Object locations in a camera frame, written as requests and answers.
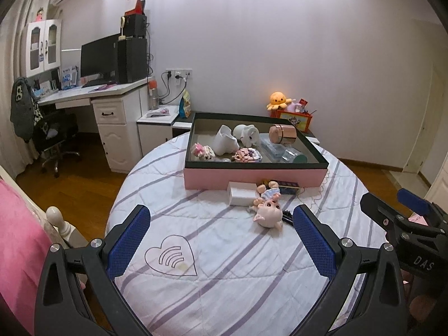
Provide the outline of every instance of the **open box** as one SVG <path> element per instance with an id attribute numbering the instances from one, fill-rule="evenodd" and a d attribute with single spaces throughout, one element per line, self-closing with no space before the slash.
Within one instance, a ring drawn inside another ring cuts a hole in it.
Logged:
<path id="1" fill-rule="evenodd" d="M 291 146 L 306 156 L 307 163 L 280 162 L 269 156 L 262 145 L 255 146 L 263 156 L 258 163 L 201 161 L 191 153 L 191 146 L 195 143 L 211 146 L 221 125 L 228 126 L 232 132 L 239 124 L 254 125 L 263 136 L 275 123 L 291 124 L 287 120 L 271 117 L 197 112 L 185 156 L 185 189 L 226 190 L 229 182 L 260 183 L 263 179 L 295 182 L 300 187 L 319 187 L 326 175 L 328 162 L 298 130 L 297 139 Z"/>

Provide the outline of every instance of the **screw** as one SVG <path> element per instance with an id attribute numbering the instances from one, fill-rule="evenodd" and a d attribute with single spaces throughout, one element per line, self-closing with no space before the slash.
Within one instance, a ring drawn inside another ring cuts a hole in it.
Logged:
<path id="1" fill-rule="evenodd" d="M 343 238 L 341 243 L 342 246 L 345 246 L 346 248 L 351 248 L 353 246 L 353 241 L 347 237 Z"/>
<path id="2" fill-rule="evenodd" d="M 102 244 L 101 239 L 93 239 L 93 240 L 90 242 L 90 246 L 91 246 L 92 248 L 99 248 L 99 247 L 101 246 L 101 244 Z"/>
<path id="3" fill-rule="evenodd" d="M 56 251 L 58 251 L 60 249 L 60 245 L 59 244 L 53 244 L 50 246 L 50 251 L 52 253 L 55 253 Z"/>
<path id="4" fill-rule="evenodd" d="M 386 251 L 392 251 L 393 250 L 393 245 L 389 244 L 387 242 L 386 244 L 384 244 L 384 248 L 386 249 Z"/>

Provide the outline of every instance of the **computer monitor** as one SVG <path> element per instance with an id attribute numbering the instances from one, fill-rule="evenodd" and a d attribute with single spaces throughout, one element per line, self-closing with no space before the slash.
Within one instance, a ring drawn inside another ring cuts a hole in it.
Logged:
<path id="1" fill-rule="evenodd" d="M 119 34 L 110 35 L 81 47 L 81 77 L 101 73 L 102 79 L 88 82 L 88 86 L 107 84 L 115 81 L 116 53 L 114 43 Z"/>

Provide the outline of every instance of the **round bed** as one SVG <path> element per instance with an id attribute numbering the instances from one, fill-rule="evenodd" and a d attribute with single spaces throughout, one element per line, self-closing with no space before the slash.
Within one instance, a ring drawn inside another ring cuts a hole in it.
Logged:
<path id="1" fill-rule="evenodd" d="M 289 335 L 328 283 L 293 227 L 266 229 L 226 191 L 187 191 L 182 171 L 188 135 L 157 147 L 129 173 L 106 233 L 138 204 L 151 226 L 118 289 L 153 335 Z M 361 212 L 362 182 L 325 149 L 328 174 L 319 188 L 282 196 L 291 212 L 306 204 L 339 237 L 380 247 L 384 231 Z M 362 284 L 358 276 L 335 326 Z"/>

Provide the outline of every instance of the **heart pattern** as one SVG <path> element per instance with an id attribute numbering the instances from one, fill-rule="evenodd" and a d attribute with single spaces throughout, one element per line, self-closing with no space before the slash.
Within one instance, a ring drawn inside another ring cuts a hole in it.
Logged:
<path id="1" fill-rule="evenodd" d="M 198 276 L 190 243 L 180 235 L 167 236 L 160 247 L 149 248 L 145 261 L 151 269 L 169 276 Z"/>

